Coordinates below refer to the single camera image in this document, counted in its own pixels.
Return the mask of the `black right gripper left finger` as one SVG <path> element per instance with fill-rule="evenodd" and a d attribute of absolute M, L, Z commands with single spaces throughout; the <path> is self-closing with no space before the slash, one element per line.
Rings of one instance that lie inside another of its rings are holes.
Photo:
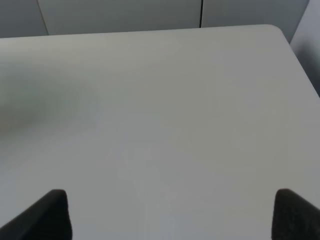
<path fill-rule="evenodd" d="M 0 228 L 2 240 L 71 240 L 68 196 L 53 189 Z"/>

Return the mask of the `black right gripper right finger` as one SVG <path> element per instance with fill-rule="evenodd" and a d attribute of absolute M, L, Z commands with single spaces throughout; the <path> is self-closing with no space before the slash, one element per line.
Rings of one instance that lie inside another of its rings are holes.
<path fill-rule="evenodd" d="M 276 192 L 271 226 L 272 240 L 318 240 L 320 210 L 290 189 Z"/>

